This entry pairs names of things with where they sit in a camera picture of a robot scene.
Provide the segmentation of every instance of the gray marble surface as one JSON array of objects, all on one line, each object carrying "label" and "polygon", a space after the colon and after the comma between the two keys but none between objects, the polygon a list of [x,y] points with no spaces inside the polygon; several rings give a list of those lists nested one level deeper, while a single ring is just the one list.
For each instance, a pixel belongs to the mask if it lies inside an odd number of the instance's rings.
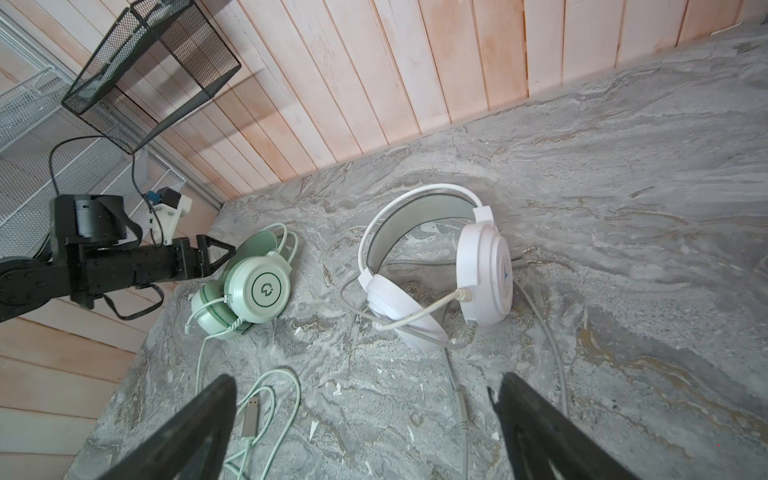
[{"label": "gray marble surface", "polygon": [[[534,247],[536,263],[515,274],[554,330],[580,429],[641,478],[768,478],[768,28],[226,205],[211,232],[221,240],[281,220],[303,241],[282,317],[211,342],[204,359],[206,382],[229,373],[240,391],[274,367],[300,376],[299,415],[270,478],[458,477],[439,354],[353,321],[336,297],[372,216],[431,182],[469,187],[512,246]],[[457,239],[456,225],[425,225],[394,254],[448,259]],[[389,272],[422,302],[454,280],[450,267]],[[69,478],[103,472],[193,397],[204,334],[185,336],[183,323],[199,285],[176,290]],[[349,297],[362,294],[353,286]],[[544,333],[517,296],[452,361],[468,394],[470,478],[511,478],[486,387],[515,371],[557,402]],[[252,478],[292,405],[287,383],[276,385],[276,424]]]}]

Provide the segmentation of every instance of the gray headband padding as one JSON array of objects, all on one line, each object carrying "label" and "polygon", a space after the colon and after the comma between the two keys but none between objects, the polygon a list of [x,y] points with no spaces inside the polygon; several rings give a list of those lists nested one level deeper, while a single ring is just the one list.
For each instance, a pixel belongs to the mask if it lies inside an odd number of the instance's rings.
[{"label": "gray headband padding", "polygon": [[472,209],[475,207],[471,201],[452,194],[429,194],[409,201],[391,213],[376,230],[368,247],[368,268],[378,272],[395,243],[413,227],[446,218],[474,220]]}]

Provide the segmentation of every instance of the green headphones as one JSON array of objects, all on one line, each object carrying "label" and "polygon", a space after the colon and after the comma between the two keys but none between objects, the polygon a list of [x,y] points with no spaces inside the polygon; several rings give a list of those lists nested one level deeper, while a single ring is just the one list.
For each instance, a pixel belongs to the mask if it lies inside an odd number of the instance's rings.
[{"label": "green headphones", "polygon": [[[282,227],[277,236],[271,229]],[[287,247],[288,236],[293,246]],[[232,339],[251,323],[271,322],[285,309],[290,296],[291,262],[299,237],[283,223],[274,223],[246,240],[222,272],[221,280],[206,282],[192,296],[192,315],[184,326],[189,333],[193,318],[209,335]],[[244,321],[231,329],[238,319]]]}]

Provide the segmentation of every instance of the black mesh basket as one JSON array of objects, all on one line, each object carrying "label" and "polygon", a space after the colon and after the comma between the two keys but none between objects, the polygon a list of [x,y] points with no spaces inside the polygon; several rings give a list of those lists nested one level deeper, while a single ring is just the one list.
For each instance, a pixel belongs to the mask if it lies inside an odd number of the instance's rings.
[{"label": "black mesh basket", "polygon": [[[159,122],[118,87],[125,72],[156,42],[200,87]],[[123,10],[61,104],[133,154],[213,98],[239,69],[239,61],[194,0],[138,0]]]}]

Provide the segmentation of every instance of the black wire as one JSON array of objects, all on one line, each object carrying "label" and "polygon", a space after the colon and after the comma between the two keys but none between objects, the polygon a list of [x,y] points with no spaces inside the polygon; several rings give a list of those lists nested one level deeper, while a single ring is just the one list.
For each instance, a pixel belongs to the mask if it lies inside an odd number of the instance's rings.
[{"label": "black wire", "polygon": [[53,184],[53,190],[56,192],[56,195],[59,195],[58,190],[58,184],[56,183],[56,176],[53,173],[53,153],[56,152],[56,150],[63,144],[68,144],[71,141],[75,140],[84,140],[86,138],[106,138],[104,135],[85,135],[84,137],[75,137],[75,138],[69,138],[64,141],[60,141],[56,144],[55,147],[51,149],[51,153],[48,154],[48,171],[51,172],[51,184]]},{"label": "black wire", "polygon": [[154,211],[154,208],[152,208],[152,204],[150,203],[149,199],[147,198],[147,194],[141,193],[141,189],[138,185],[136,185],[136,154],[134,154],[134,160],[131,162],[131,181],[134,184],[134,188],[136,189],[136,192],[141,195],[141,198],[144,199],[144,202],[147,204],[147,208],[149,208],[149,211],[154,214],[154,219],[157,221],[157,226],[160,228],[160,245],[157,245],[157,242],[154,239],[154,235],[152,234],[152,229],[150,228],[149,236],[152,239],[152,244],[156,247],[160,247],[165,244],[165,232],[163,231],[163,225],[160,223],[160,218],[157,216],[157,212]]}]

